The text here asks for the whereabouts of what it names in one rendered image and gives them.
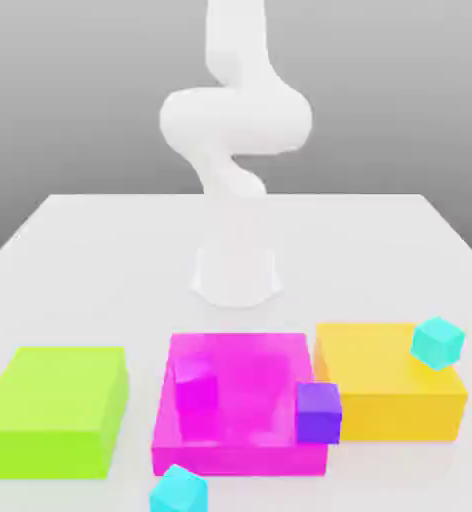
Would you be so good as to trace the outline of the large magenta box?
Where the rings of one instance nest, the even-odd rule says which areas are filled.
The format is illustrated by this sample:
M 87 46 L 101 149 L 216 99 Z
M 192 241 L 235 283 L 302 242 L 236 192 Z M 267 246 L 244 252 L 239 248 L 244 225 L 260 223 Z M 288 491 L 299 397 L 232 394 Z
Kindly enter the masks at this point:
M 175 405 L 173 363 L 210 357 L 219 382 L 217 435 L 185 441 Z M 177 464 L 201 476 L 317 476 L 328 448 L 296 440 L 296 386 L 313 372 L 302 333 L 176 333 L 151 443 L 153 472 Z

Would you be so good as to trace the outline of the large lime green box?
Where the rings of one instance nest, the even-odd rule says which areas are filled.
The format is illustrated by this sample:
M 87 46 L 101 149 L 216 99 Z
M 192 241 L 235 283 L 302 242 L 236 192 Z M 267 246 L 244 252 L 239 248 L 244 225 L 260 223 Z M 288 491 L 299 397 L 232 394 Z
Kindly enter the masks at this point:
M 129 396 L 121 347 L 21 347 L 0 376 L 0 479 L 104 479 Z

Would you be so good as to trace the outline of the small purple cube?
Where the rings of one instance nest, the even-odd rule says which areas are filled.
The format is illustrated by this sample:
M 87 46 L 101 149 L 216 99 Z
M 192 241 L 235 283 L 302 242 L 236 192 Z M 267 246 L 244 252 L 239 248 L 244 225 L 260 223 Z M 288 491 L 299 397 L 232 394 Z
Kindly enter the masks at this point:
M 300 382 L 296 386 L 296 440 L 338 444 L 342 424 L 339 388 L 331 382 Z

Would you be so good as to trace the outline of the small magenta cube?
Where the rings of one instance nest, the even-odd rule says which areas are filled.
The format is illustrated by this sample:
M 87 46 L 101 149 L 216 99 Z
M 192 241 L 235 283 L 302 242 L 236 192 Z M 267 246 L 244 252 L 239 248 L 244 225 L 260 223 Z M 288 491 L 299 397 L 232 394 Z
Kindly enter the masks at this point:
M 208 441 L 217 435 L 219 382 L 210 357 L 178 357 L 173 363 L 175 405 L 182 438 Z

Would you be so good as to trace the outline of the small cyan cube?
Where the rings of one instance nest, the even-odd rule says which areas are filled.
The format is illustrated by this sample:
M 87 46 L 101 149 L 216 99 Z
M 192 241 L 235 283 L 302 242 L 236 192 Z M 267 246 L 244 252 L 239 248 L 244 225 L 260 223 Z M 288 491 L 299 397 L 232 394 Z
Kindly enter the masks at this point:
M 208 512 L 207 481 L 174 464 L 150 493 L 149 505 L 150 512 Z
M 418 324 L 413 331 L 410 354 L 440 371 L 456 363 L 461 356 L 465 332 L 441 317 Z

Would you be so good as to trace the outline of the large orange box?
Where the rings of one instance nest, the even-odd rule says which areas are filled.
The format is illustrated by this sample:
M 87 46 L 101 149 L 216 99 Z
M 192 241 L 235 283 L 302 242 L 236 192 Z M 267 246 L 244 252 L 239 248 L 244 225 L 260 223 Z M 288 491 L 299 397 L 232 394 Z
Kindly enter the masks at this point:
M 453 442 L 468 393 L 453 366 L 410 353 L 413 323 L 319 323 L 315 379 L 334 383 L 343 442 Z

